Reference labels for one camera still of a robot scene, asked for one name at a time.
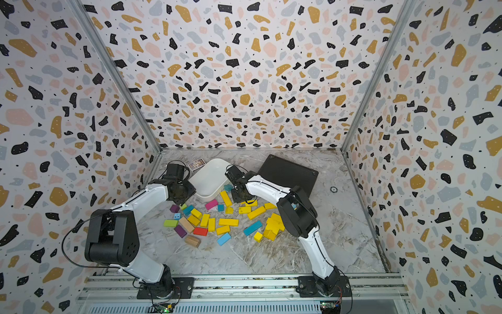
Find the long yellow block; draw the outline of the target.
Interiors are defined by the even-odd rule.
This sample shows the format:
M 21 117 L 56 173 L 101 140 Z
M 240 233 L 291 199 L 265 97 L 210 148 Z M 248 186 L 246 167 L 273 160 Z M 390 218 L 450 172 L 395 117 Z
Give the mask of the long yellow block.
M 223 201 L 224 201 L 224 204 L 226 207 L 231 207 L 233 202 L 231 201 L 230 197 L 228 196 L 227 192 L 226 191 L 222 191 L 220 193 Z

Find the small yellow cube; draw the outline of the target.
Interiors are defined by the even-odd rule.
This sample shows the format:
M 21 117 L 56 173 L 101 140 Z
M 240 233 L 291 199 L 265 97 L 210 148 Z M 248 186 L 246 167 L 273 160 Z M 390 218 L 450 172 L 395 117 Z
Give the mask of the small yellow cube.
M 254 240 L 257 242 L 257 243 L 260 243 L 263 239 L 264 235 L 260 232 L 256 232 L 254 234 Z

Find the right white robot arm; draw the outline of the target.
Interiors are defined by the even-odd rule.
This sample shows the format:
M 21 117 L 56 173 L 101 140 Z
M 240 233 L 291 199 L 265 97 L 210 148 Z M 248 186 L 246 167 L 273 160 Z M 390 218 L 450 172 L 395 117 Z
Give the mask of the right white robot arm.
M 232 193 L 238 202 L 261 198 L 276 205 L 285 229 L 299 239 L 307 253 L 318 292 L 324 296 L 336 293 L 341 274 L 322 243 L 318 215 L 305 191 L 298 186 L 282 187 L 232 164 L 226 168 L 225 176 L 233 185 Z

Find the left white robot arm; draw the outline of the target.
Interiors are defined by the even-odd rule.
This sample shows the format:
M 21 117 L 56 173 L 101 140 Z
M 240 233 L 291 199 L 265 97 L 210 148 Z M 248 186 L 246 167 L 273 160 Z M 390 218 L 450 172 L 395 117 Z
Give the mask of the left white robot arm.
M 170 297 L 175 291 L 171 270 L 141 250 L 137 222 L 165 201 L 181 206 L 189 200 L 196 193 L 189 177 L 188 166 L 175 160 L 168 163 L 159 178 L 130 199 L 111 209 L 94 211 L 89 221 L 85 259 L 128 273 L 151 295 Z

